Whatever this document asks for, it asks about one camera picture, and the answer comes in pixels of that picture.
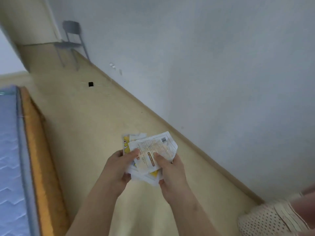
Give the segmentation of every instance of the quilted mattress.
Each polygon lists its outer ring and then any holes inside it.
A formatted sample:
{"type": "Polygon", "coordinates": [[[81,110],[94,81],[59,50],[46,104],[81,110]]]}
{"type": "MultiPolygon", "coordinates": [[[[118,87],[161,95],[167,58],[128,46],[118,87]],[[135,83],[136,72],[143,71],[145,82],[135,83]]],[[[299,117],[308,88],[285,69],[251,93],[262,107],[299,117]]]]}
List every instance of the quilted mattress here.
{"type": "Polygon", "coordinates": [[[22,103],[16,86],[0,89],[0,236],[40,235],[22,103]]]}

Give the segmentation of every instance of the floor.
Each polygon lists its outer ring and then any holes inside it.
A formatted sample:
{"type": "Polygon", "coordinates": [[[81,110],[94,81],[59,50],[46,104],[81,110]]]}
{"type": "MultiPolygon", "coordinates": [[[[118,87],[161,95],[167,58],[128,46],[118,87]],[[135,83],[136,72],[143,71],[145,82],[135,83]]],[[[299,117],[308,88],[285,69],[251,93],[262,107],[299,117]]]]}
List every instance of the floor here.
{"type": "MultiPolygon", "coordinates": [[[[23,47],[21,53],[31,74],[0,79],[0,87],[26,86],[45,115],[65,203],[73,219],[108,157],[122,148],[123,134],[146,132],[150,136],[169,129],[83,59],[76,71],[66,52],[62,53],[66,67],[61,67],[50,44],[23,47]],[[95,86],[89,88],[91,81],[95,86]]],[[[170,133],[178,144],[187,180],[212,223],[223,236],[238,235],[237,216],[255,202],[170,133]]],[[[177,235],[160,189],[130,182],[117,201],[110,235],[177,235]]]]}

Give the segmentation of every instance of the person's right arm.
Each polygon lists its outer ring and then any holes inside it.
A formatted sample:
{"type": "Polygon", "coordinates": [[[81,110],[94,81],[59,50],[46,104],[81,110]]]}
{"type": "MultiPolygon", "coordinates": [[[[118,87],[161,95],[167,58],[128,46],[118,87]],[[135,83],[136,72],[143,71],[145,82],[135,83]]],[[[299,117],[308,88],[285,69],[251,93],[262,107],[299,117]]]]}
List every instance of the person's right arm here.
{"type": "Polygon", "coordinates": [[[154,158],[163,169],[164,179],[160,181],[160,187],[173,211],[179,235],[218,236],[187,183],[184,165],[179,155],[176,154],[172,164],[159,154],[155,153],[154,158]]]}

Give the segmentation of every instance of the person's right hand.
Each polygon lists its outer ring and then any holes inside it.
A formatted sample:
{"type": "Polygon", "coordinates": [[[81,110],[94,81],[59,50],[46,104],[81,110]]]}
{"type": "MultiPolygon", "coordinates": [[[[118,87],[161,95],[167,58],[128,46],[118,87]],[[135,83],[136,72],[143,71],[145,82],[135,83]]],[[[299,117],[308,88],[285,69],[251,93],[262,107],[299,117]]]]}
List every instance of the person's right hand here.
{"type": "Polygon", "coordinates": [[[165,200],[171,204],[192,194],[188,185],[184,164],[176,154],[173,163],[169,163],[163,156],[154,153],[154,159],[162,167],[163,180],[159,184],[165,200]]]}

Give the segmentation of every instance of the chair backrest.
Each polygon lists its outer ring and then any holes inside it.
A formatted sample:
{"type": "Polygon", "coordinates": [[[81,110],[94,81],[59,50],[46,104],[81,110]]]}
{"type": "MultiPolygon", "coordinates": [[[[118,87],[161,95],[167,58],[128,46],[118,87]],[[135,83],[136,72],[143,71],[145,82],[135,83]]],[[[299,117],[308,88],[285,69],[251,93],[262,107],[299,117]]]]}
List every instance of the chair backrest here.
{"type": "Polygon", "coordinates": [[[62,27],[65,30],[65,33],[71,33],[71,34],[81,34],[81,27],[80,23],[75,21],[64,21],[62,23],[62,27]]]}

